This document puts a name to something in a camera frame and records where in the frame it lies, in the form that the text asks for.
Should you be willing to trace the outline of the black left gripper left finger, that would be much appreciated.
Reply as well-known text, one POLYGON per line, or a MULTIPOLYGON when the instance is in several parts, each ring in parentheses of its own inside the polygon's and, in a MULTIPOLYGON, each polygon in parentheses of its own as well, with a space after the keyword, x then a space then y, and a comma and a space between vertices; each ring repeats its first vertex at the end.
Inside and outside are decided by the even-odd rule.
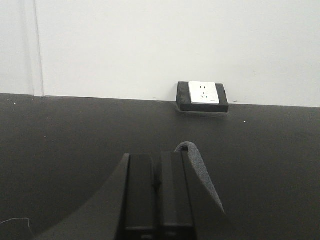
POLYGON ((103 186, 39 240, 155 240, 154 166, 146 154, 124 154, 103 186))

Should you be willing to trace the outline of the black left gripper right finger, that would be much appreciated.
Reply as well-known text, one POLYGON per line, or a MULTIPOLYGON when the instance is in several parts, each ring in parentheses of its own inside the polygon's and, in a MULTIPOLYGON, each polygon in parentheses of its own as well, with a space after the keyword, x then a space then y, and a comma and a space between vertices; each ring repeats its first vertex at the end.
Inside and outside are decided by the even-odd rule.
POLYGON ((157 166, 159 240, 225 240, 227 216, 211 179, 202 180, 188 152, 163 152, 157 166))

